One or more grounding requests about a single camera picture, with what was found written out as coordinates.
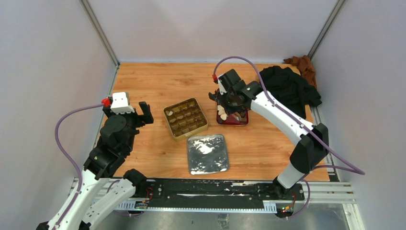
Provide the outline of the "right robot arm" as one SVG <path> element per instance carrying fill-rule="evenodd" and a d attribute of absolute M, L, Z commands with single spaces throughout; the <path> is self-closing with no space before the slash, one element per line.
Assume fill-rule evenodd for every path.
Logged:
<path fill-rule="evenodd" d="M 295 145 L 290 162 L 273 180 L 273 193 L 279 200 L 292 195 L 292 187 L 309 174 L 327 155 L 328 128 L 314 125 L 277 102 L 258 82 L 228 83 L 216 80 L 218 90 L 209 98 L 221 105 L 227 115 L 251 110 L 276 126 Z"/>

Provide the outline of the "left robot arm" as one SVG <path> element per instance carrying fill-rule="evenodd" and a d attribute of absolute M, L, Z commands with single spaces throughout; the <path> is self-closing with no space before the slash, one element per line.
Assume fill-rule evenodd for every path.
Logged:
<path fill-rule="evenodd" d="M 139 103 L 141 115 L 130 105 L 124 107 L 124 112 L 118 112 L 118 104 L 111 97 L 99 106 L 107 120 L 100 129 L 96 147 L 89 153 L 83 170 L 78 172 L 74 191 L 51 220 L 39 223 L 39 230 L 94 230 L 122 202 L 132 196 L 141 198 L 150 191 L 147 178 L 131 169 L 99 201 L 94 201 L 130 155 L 139 128 L 154 122 L 146 102 Z"/>

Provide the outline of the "metal tongs black tips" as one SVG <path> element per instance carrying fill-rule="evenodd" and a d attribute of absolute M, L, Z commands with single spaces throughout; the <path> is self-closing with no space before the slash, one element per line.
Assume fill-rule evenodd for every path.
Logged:
<path fill-rule="evenodd" d="M 231 114 L 230 117 L 232 117 L 239 126 L 245 126 L 249 123 L 248 111 L 235 112 Z"/>

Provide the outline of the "gold chocolate tin box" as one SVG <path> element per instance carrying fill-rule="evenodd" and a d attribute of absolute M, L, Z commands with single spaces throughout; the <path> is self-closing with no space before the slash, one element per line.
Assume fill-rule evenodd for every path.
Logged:
<path fill-rule="evenodd" d="M 173 114 L 168 116 L 167 111 L 172 111 Z M 208 120 L 195 98 L 170 105 L 164 108 L 163 113 L 176 142 L 208 130 Z"/>

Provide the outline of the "red chocolate tray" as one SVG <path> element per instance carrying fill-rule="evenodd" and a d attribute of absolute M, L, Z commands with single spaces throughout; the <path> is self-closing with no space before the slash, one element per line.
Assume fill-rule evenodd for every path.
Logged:
<path fill-rule="evenodd" d="M 222 119 L 221 114 L 219 114 L 220 111 L 223 111 L 221 105 L 219 105 L 218 103 L 216 104 L 216 122 L 217 124 L 221 125 L 221 126 L 235 126 L 235 127 L 242 127 L 236 124 L 236 121 L 230 117 L 230 115 L 227 116 L 227 118 L 225 120 Z"/>

